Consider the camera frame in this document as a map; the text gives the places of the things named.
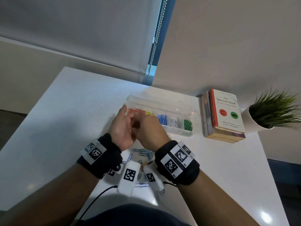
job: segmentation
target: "person's left hand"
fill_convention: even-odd
[[[132,118],[140,114],[145,115],[145,111],[132,112],[125,115],[126,111],[127,107],[126,105],[123,105],[112,121],[108,131],[112,137],[112,142],[116,144],[121,151],[128,149],[136,141],[136,136],[130,134]]]

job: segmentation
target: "black strap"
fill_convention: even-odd
[[[195,159],[193,159],[192,162],[186,168],[183,168],[182,164],[179,163],[177,159],[173,159],[176,162],[176,164],[183,170],[183,172],[179,174],[176,178],[174,178],[167,170],[167,168],[161,163],[161,159],[163,159],[163,157],[167,155],[171,151],[171,149],[174,148],[177,144],[177,141],[171,140],[165,145],[163,145],[161,148],[159,148],[159,150],[155,153],[155,162],[158,166],[159,173],[162,174],[168,180],[172,181],[175,184],[190,185],[197,179],[200,172],[200,165]]]
[[[116,169],[116,167],[122,163],[122,156],[120,148],[112,142],[109,133],[104,134],[98,141],[107,150],[92,165],[90,165],[83,156],[77,160],[77,163],[81,164],[95,177],[102,179],[110,169]]]

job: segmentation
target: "person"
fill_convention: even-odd
[[[157,117],[146,115],[145,111],[125,115],[126,111],[124,105],[108,130],[110,141],[121,151],[130,148],[136,139],[155,155],[164,145],[171,143]],[[9,209],[0,218],[0,225],[70,225],[99,182],[99,178],[89,170],[85,165],[75,163]],[[258,225],[199,168],[191,184],[176,185],[198,225]],[[147,219],[143,220],[144,225],[187,225],[158,209],[133,204],[100,213],[85,220],[82,225],[136,225],[141,224],[139,217]]]

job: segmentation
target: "stack of books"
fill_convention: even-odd
[[[201,104],[205,137],[229,143],[246,138],[234,94],[211,89],[201,97]]]

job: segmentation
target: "green circle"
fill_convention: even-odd
[[[235,113],[235,112],[231,112],[231,113],[230,113],[230,115],[231,115],[231,117],[232,117],[232,118],[234,118],[234,119],[238,119],[238,115],[237,115],[237,113]]]

